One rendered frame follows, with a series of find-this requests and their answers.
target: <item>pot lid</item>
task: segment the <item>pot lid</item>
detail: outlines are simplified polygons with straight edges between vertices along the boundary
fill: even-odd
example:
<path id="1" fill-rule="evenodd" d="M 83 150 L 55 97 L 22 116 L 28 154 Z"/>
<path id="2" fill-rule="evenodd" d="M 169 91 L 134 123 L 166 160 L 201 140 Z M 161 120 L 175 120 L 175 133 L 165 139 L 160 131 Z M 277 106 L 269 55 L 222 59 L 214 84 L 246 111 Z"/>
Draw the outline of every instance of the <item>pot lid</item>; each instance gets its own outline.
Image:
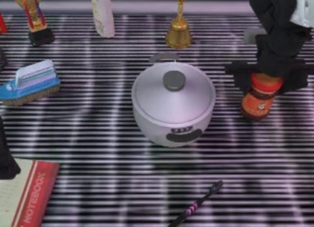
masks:
<path id="1" fill-rule="evenodd" d="M 182 62 L 164 62 L 143 71 L 132 98 L 139 113 L 163 123 L 185 123 L 213 110 L 215 88 L 200 69 Z"/>

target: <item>white bottle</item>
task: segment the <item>white bottle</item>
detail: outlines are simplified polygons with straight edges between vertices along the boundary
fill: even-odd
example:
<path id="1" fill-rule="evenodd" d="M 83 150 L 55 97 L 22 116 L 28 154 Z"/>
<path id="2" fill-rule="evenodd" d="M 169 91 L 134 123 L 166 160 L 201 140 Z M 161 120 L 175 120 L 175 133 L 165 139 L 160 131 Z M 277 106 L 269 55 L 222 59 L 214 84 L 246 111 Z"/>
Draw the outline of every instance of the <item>white bottle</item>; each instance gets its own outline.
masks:
<path id="1" fill-rule="evenodd" d="M 115 35 L 111 0 L 92 0 L 94 22 L 97 33 L 105 38 Z"/>

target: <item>red notebook spine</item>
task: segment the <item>red notebook spine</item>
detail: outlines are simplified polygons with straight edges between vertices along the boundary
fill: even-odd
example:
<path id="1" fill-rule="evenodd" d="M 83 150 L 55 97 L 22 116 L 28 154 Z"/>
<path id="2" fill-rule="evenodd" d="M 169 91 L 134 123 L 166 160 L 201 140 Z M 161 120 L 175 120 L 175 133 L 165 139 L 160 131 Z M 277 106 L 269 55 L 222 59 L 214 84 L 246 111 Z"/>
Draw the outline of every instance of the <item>red notebook spine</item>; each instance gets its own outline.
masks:
<path id="1" fill-rule="evenodd" d="M 59 164 L 34 161 L 11 227 L 40 227 Z"/>
<path id="2" fill-rule="evenodd" d="M 7 33 L 6 25 L 1 13 L 0 13 L 0 33 Z"/>

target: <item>pot handle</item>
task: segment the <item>pot handle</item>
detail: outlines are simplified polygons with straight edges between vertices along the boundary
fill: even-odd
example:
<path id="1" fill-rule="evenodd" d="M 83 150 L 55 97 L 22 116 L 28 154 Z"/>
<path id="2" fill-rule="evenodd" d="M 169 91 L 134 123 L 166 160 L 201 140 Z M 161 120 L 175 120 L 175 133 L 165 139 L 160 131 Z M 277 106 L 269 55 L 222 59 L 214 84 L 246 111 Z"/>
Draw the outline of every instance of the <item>pot handle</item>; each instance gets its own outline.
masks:
<path id="1" fill-rule="evenodd" d="M 150 63 L 155 63 L 157 61 L 163 60 L 163 59 L 171 59 L 171 60 L 178 60 L 180 59 L 180 56 L 176 53 L 160 53 L 160 54 L 155 54 L 150 57 L 149 62 Z"/>

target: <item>cooking pot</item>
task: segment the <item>cooking pot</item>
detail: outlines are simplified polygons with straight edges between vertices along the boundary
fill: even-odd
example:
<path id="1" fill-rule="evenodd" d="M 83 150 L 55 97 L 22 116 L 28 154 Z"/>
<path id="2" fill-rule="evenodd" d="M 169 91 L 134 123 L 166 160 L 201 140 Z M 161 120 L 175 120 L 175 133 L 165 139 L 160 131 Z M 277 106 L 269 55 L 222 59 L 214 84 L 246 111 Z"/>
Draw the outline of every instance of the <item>cooking pot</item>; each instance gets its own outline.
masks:
<path id="1" fill-rule="evenodd" d="M 132 86 L 135 121 L 152 142 L 180 147 L 197 140 L 208 127 L 216 100 L 212 81 L 200 69 L 177 62 L 175 53 L 151 57 Z M 158 62 L 171 59 L 170 62 Z"/>

